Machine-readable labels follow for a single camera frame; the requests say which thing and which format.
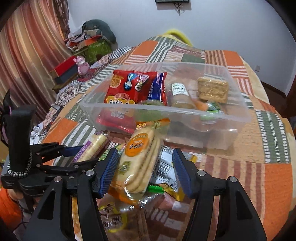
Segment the patchwork bedspread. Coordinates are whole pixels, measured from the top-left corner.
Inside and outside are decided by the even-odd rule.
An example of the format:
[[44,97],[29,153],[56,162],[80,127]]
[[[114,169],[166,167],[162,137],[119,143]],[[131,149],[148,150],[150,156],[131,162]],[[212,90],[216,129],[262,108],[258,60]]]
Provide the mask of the patchwork bedspread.
[[[268,104],[264,89],[246,62],[236,53],[226,50],[200,50],[167,37],[153,37],[133,47],[113,60],[97,76],[84,83],[79,93],[60,111],[44,142],[62,145],[83,145],[95,132],[79,106],[93,87],[122,64],[151,62],[198,62],[222,65],[237,81],[249,108],[252,121],[247,123],[228,150],[191,149],[200,153],[196,162],[214,177],[236,176],[251,198],[268,240],[285,223],[296,204],[296,142],[287,119]],[[49,165],[68,165],[69,159],[57,158]],[[165,195],[153,208],[145,210],[151,241],[181,240],[193,203],[186,199],[177,202]],[[218,202],[215,199],[209,240],[215,236]]]

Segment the wall-mounted device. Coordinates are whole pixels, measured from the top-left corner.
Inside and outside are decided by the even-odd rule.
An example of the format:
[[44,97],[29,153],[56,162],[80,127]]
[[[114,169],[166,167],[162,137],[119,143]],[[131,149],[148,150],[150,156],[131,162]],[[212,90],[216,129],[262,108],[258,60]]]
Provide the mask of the wall-mounted device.
[[182,3],[182,2],[189,2],[190,0],[155,0],[156,3],[166,3],[166,2],[172,2],[172,3]]

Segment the curtain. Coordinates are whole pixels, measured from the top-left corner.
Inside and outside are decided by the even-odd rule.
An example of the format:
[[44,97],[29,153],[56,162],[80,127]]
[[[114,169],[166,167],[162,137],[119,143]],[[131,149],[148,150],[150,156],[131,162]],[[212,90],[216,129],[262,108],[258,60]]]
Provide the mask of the curtain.
[[69,27],[69,8],[68,0],[54,0],[54,7],[56,10],[59,25],[61,26],[64,39],[68,38],[70,33]]
[[25,0],[0,32],[1,105],[10,88],[14,104],[36,104],[42,121],[56,99],[49,72],[70,56],[53,0]]

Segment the orange cloth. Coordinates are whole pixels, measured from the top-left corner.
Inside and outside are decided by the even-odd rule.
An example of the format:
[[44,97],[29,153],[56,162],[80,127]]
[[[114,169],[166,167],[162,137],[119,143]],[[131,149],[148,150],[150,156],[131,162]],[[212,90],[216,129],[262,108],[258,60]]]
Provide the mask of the orange cloth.
[[0,217],[6,226],[13,231],[21,222],[22,213],[17,203],[8,195],[7,189],[0,189]]

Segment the screw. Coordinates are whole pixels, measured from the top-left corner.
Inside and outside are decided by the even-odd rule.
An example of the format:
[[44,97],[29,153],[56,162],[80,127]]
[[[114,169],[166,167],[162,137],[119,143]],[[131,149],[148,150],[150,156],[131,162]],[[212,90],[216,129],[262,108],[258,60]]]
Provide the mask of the screw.
[[205,171],[204,170],[198,170],[197,174],[200,175],[201,177],[205,175]]
[[56,183],[58,183],[61,179],[62,179],[61,176],[56,176],[56,177],[54,178],[54,181],[55,181]]
[[94,174],[94,171],[93,171],[93,170],[88,170],[88,171],[86,171],[85,174],[86,174],[87,176],[91,176],[91,175]]
[[234,176],[229,177],[229,180],[233,183],[235,183],[237,181],[237,178]]

